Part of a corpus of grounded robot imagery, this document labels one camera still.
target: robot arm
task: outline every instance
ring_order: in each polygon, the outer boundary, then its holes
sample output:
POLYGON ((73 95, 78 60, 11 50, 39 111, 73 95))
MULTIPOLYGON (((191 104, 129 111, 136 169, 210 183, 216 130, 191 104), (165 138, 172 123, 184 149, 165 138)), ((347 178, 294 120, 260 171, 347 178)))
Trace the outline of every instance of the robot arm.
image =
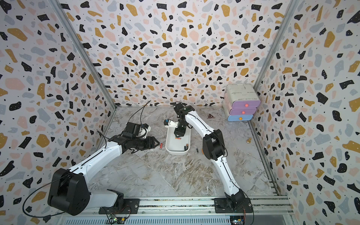
POLYGON ((245 200, 245 195, 236 183, 226 161, 226 148, 222 132, 207 125, 190 105, 183 106, 178 103, 174 109, 179 120, 177 122, 165 120, 165 126, 175 127, 174 134, 176 137, 184 136, 188 125, 191 125, 202 136, 203 153, 215 165, 224 185, 228 206, 235 211, 245 200))
POLYGON ((53 175, 48 205, 73 216, 89 208, 115 207, 121 210, 124 207, 122 193, 109 189, 91 193, 87 185, 97 172, 128 149, 135 153, 157 147, 160 143, 156 138, 146 137, 150 129, 147 124, 128 122, 120 135, 110 138, 87 159, 67 170, 58 169, 53 175))

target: white tray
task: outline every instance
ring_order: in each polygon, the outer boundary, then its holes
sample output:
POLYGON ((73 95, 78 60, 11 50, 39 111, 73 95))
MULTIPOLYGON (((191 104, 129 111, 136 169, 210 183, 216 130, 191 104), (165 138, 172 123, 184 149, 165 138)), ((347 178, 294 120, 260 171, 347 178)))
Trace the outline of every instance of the white tray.
POLYGON ((169 127, 166 135, 166 150, 172 155, 185 155, 190 149, 190 128, 186 128, 185 135, 181 139, 175 138, 175 128, 169 127), (189 144, 189 147, 184 151, 184 146, 189 144))

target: blue drawer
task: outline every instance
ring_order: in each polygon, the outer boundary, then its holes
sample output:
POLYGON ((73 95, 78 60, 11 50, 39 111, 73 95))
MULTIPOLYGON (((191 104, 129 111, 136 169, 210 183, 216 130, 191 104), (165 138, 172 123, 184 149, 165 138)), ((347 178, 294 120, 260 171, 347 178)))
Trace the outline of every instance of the blue drawer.
POLYGON ((228 121, 245 121, 251 120, 253 115, 228 116, 228 121))

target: stacked drawers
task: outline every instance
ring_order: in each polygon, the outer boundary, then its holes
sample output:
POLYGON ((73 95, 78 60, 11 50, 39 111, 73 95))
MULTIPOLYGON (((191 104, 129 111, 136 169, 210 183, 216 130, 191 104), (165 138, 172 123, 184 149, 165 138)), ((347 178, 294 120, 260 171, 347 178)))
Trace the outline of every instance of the stacked drawers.
POLYGON ((228 121, 251 120, 260 100, 251 84, 229 84, 222 102, 228 121))

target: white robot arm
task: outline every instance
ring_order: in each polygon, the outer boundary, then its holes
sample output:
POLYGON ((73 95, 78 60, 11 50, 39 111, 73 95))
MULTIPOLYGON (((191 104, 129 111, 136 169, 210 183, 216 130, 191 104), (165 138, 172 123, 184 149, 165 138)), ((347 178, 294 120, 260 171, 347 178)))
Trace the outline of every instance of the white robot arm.
POLYGON ((179 120, 176 122, 165 120, 164 125, 166 127, 175 127, 174 134, 176 137, 184 136, 189 124, 201 135, 203 138, 203 153, 207 159, 213 162, 219 173, 224 185, 228 207, 233 211, 236 210, 244 202, 245 195, 236 183, 226 161, 227 151, 222 132, 207 125, 191 105, 184 106, 178 103, 174 106, 174 110, 179 120))

